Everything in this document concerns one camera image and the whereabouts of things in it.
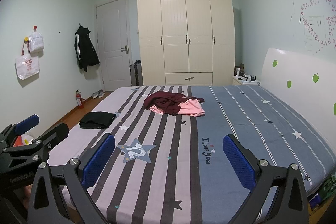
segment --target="blue gripper pad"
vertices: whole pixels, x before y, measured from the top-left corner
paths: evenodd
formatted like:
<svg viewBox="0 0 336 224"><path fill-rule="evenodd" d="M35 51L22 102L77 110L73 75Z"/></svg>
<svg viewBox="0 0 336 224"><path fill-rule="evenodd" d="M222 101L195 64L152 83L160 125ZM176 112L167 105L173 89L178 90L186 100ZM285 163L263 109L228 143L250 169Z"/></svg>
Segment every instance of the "blue gripper pad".
<svg viewBox="0 0 336 224"><path fill-rule="evenodd" d="M223 138L223 151L229 159L242 186L252 191L256 186L255 170L251 167L229 135Z"/></svg>
<svg viewBox="0 0 336 224"><path fill-rule="evenodd" d="M83 169L82 186L93 187L115 148L114 136L109 134Z"/></svg>
<svg viewBox="0 0 336 224"><path fill-rule="evenodd" d="M17 136L22 135L23 133L26 133L27 131L31 130L33 127L37 126L40 122L40 118L38 117L38 115L34 114L31 115L30 117L28 117L27 119L19 122L16 126L15 126L15 134Z"/></svg>

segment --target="folded black clothing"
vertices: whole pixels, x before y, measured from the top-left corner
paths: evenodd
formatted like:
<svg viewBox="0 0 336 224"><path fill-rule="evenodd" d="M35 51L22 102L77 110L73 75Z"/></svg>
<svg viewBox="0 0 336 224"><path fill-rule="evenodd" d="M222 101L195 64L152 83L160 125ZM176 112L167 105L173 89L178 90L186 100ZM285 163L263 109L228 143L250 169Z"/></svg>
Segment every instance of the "folded black clothing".
<svg viewBox="0 0 336 224"><path fill-rule="evenodd" d="M81 118L79 125L81 128L109 128L115 117L114 113L103 111L89 112Z"/></svg>

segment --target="cream wardrobe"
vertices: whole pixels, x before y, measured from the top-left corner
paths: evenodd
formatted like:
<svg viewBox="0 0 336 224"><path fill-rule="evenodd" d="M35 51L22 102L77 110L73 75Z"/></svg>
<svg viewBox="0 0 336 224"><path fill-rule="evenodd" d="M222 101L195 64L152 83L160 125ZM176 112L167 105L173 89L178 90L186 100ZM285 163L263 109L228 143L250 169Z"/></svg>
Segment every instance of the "cream wardrobe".
<svg viewBox="0 0 336 224"><path fill-rule="evenodd" d="M138 0L144 85L231 85L232 0Z"/></svg>

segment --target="striped bed sheet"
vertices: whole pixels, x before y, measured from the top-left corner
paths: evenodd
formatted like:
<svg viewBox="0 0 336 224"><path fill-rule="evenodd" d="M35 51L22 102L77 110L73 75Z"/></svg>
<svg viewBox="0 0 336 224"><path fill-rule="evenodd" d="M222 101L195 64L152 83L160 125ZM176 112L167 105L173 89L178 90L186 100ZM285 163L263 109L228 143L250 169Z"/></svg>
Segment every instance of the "striped bed sheet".
<svg viewBox="0 0 336 224"><path fill-rule="evenodd" d="M144 109L144 99L158 90L204 98L205 115L160 115ZM297 163L307 195L335 168L335 155L313 127L259 86L120 88L94 111L115 112L117 117L106 130L76 125L50 152L48 163L65 164L94 146L103 133L113 134L115 151L88 189L111 223L228 223L249 190L223 153L227 134L272 165ZM259 221L274 193L272 188ZM66 187L63 194L72 206Z"/></svg>

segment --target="red fire extinguisher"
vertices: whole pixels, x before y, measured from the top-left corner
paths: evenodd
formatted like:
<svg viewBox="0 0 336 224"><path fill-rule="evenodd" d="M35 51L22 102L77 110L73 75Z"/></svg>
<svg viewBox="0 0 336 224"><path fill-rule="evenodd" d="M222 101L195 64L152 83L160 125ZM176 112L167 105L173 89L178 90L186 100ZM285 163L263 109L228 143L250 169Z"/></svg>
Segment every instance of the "red fire extinguisher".
<svg viewBox="0 0 336 224"><path fill-rule="evenodd" d="M76 91L76 100L77 100L78 107L84 108L83 99L81 96L81 92L79 90Z"/></svg>

